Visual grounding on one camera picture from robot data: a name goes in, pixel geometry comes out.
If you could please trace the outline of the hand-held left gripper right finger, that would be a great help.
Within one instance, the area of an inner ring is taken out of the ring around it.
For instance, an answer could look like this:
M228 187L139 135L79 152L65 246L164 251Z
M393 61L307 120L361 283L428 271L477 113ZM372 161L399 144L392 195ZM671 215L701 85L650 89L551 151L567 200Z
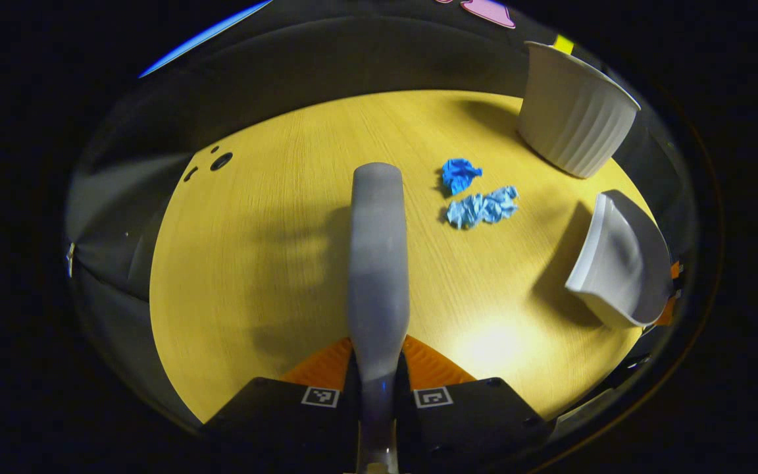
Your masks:
M507 381L478 380L412 336L403 341L396 381L403 473L484 473L522 461L554 430Z

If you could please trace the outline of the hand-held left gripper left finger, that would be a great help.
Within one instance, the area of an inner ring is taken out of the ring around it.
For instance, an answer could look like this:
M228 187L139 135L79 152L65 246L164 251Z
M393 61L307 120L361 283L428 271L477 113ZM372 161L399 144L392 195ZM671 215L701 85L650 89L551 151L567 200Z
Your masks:
M354 473L361 384L350 339L255 377L201 428L220 473Z

